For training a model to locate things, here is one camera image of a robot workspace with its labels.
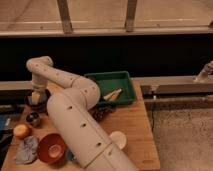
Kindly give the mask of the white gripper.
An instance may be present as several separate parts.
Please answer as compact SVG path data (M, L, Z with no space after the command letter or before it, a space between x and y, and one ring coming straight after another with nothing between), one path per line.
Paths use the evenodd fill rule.
M44 92L47 87L47 80L40 76L32 77L32 86L35 91L31 94L31 101L33 104L38 104L41 94L39 92Z

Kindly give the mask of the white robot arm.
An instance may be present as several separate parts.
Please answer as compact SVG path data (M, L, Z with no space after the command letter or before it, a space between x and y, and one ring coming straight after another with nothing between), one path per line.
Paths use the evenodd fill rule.
M62 87L48 99L47 112L84 171L139 171L90 115L100 99L94 81L54 68L49 56L31 58L26 67L35 91L44 91L48 81Z

